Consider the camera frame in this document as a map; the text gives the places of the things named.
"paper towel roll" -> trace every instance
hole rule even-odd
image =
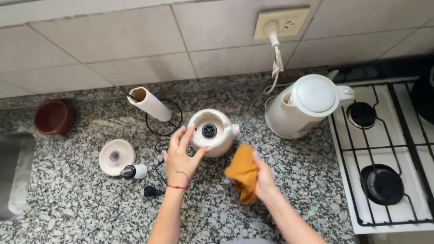
[[[161,122],[167,122],[172,118],[172,111],[166,107],[158,98],[150,93],[145,87],[137,87],[131,90],[130,95],[141,100],[137,102],[135,99],[128,97],[128,101],[147,112],[150,116],[158,119]]]

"wall outlet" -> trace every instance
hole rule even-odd
[[[279,32],[277,33],[277,36],[295,36],[298,34],[298,31],[303,25],[309,11],[310,8],[260,12],[253,38],[268,38],[263,32],[263,28],[266,23],[273,20],[279,22]]]

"gas stove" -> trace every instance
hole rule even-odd
[[[350,84],[355,103],[329,116],[356,234],[434,230],[434,125],[413,84]]]

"dish towel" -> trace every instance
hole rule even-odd
[[[235,186],[241,190],[240,202],[256,202],[256,179],[258,177],[258,167],[253,162],[253,152],[255,148],[245,143],[235,152],[232,162],[225,169],[227,177],[235,180]]]

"black pot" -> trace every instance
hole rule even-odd
[[[434,125],[434,66],[422,74],[411,90],[411,102],[416,112]]]

